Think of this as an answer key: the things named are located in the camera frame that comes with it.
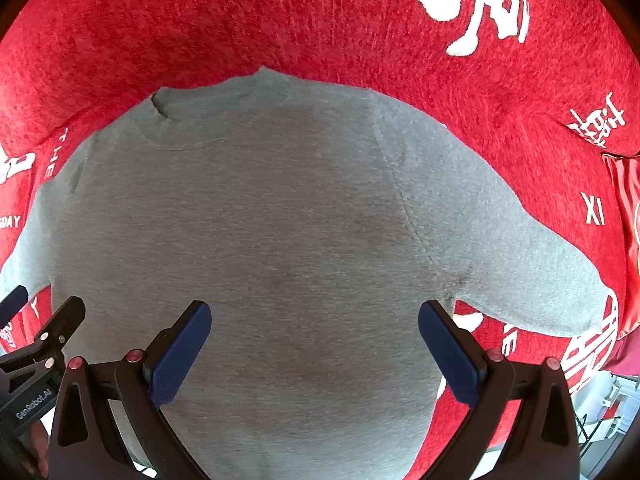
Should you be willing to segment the person's left hand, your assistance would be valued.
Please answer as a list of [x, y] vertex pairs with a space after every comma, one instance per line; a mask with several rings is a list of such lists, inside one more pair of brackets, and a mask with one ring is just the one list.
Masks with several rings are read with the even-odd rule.
[[30, 474], [39, 474], [42, 478], [49, 478], [49, 442], [47, 429], [40, 420], [34, 422], [28, 431], [21, 435], [21, 442], [29, 456], [24, 460], [23, 467]]

